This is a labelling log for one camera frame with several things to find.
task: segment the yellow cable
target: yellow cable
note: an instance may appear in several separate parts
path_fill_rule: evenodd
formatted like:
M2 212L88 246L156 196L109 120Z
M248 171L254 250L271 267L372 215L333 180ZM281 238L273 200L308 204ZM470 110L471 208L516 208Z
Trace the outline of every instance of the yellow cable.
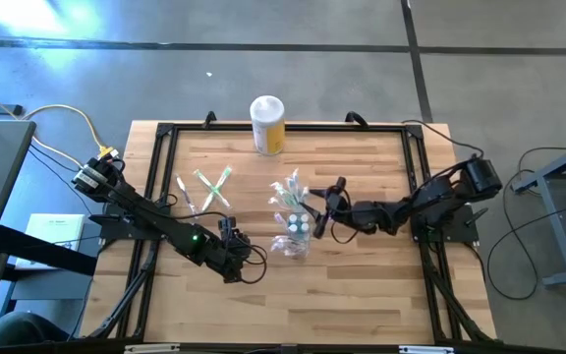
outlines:
M16 119L16 120L28 120L28 119L30 119L32 116L34 116L36 113L38 113L38 112L40 112L40 111L43 111L43 110L46 110L46 109L50 109L50 108L65 108L65 109L73 110L74 112L76 112L76 113L82 115L83 118L85 118L86 124L87 124L88 127L90 128L90 132L91 132L91 134L93 135L93 139L95 140L95 143L96 143L97 146L99 147L100 153L102 153L103 151L106 150L106 147L105 147L102 143L99 142L99 138L97 137L97 133L95 132L95 128L93 127L92 123L90 122L90 119L88 118L88 116L87 116L84 112L80 111L80 109L78 109L78 108L75 108L75 107L72 107L72 106L68 106L68 105L65 105L65 104L50 104L50 105L46 105L46 106L42 106L42 107L36 108L36 109L34 109L32 112L26 114L24 117L19 118L19 117L16 116L13 112L11 112L8 108L6 108L6 106L4 106L1 102L0 102L0 107L1 107L1 109L3 109L4 111L6 111L6 113L10 114L10 116L13 117L13 118ZM55 147L51 147L51 146L49 146L49 145L44 144L43 142L41 142L41 141L36 137L36 134L34 134L34 136L31 137L31 138L32 138L37 144L39 144L40 146L42 146L42 147L44 147L44 148L46 148L46 149L48 149L48 150L50 150L50 151L52 151L52 152L58 153L59 155L61 155L61 156L65 157L65 158L71 160L72 162L74 162L76 165L78 165L79 168L83 168L82 164L81 164L79 161L77 161L75 158L69 156L68 154L64 153L63 151L61 151L61 150L59 150L59 149L57 149L57 148L55 148Z

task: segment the wooden table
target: wooden table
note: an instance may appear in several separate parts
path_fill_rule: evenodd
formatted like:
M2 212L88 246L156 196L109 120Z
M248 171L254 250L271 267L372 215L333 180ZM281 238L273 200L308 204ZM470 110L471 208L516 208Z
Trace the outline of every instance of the wooden table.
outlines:
M157 123L133 122L124 153L126 179L141 194ZM449 133L444 124L434 124L434 128ZM427 129L424 139L432 173L455 162L449 142ZM165 153L160 161L165 160ZM238 227L267 250L272 237L279 234L272 218L278 208L267 203L273 196L269 185L283 181L297 167L301 182L313 188L332 185L338 176L347 177L353 201L396 201L409 194L401 139L390 133L288 132L284 152L275 156L255 153L251 132L181 133L173 171L180 173L198 206L208 191L193 176L194 170L199 168L214 183L227 164L233 172L222 194L232 209L215 201L211 210L235 215ZM161 164L155 196L162 169ZM190 213L174 181L170 192L179 197L172 213ZM323 209L316 197L310 204ZM201 217L198 222L217 232L214 216ZM339 226L335 230L340 238L351 232ZM100 255L82 334L98 327L122 295L132 248L133 242L119 241ZM456 244L447 245L447 256L456 296L482 330L494 337L477 259ZM247 265L243 277L256 278L260 272L260 265ZM131 327L138 307L139 297L131 311ZM445 332L449 332L444 303L439 308ZM396 237L360 235L348 245L335 243L326 233L322 240L311 241L311 253L304 261L270 252L265 279L247 285L224 284L220 275L191 264L163 243L145 341L432 343L418 247L411 241L409 226L402 227Z

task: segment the white paper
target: white paper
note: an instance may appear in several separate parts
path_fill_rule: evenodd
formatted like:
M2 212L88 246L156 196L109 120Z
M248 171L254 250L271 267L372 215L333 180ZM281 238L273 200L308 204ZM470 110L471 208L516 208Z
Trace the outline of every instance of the white paper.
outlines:
M82 214L36 213L29 216L26 234L49 243L80 240L84 222L85 216ZM58 244L58 246L77 251L79 242L66 242ZM54 269L54 267L34 261L17 259L16 269L38 270Z

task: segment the gray floor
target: gray floor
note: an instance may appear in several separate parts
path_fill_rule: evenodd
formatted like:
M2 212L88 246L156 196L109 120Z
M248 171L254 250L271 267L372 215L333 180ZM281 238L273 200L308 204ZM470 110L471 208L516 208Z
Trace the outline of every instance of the gray floor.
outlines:
M153 42L407 45L397 0L31 1L0 0L0 36ZM566 47L566 0L411 0L420 45ZM10 13L23 11L19 21ZM566 56L423 55L434 122L482 147L507 180L529 148L566 146ZM420 119L407 53L158 51L0 48L0 100L32 109L66 103L87 112L101 138L123 149L135 119L247 119L261 94L279 96L291 120L340 121L356 110L370 121ZM39 135L80 160L96 154L84 122L55 111L36 117ZM470 153L458 148L460 157ZM527 168L557 155L536 152ZM517 224L544 213L538 199L509 196ZM501 198L485 203L481 254L509 230ZM3 222L24 229L31 212L84 212L43 166L26 161ZM541 276L564 269L549 225L521 232ZM516 241L492 260L509 293L533 275ZM509 343L566 349L566 285L538 287L513 302L488 289L498 335ZM24 302L62 328L69 305Z

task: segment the gray metal stand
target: gray metal stand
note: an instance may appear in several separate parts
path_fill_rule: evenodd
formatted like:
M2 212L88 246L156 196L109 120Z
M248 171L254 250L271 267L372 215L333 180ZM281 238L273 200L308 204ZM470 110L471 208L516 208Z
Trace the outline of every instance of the gray metal stand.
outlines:
M549 221L551 222L551 225L553 227L556 242L566 265L566 232L563 225L562 215L556 213L556 211L558 209L561 209L561 207L556 207L556 202L552 194L555 185L560 185L560 181L566 182L566 174L562 174L565 171L566 153L555 159L545 167L537 170L528 178L513 183L512 189L516 194L520 194L527 191L531 187L538 186L538 190L540 191L545 209L547 210L547 213L551 213ZM564 284L566 283L566 271L545 277L542 282L544 285Z

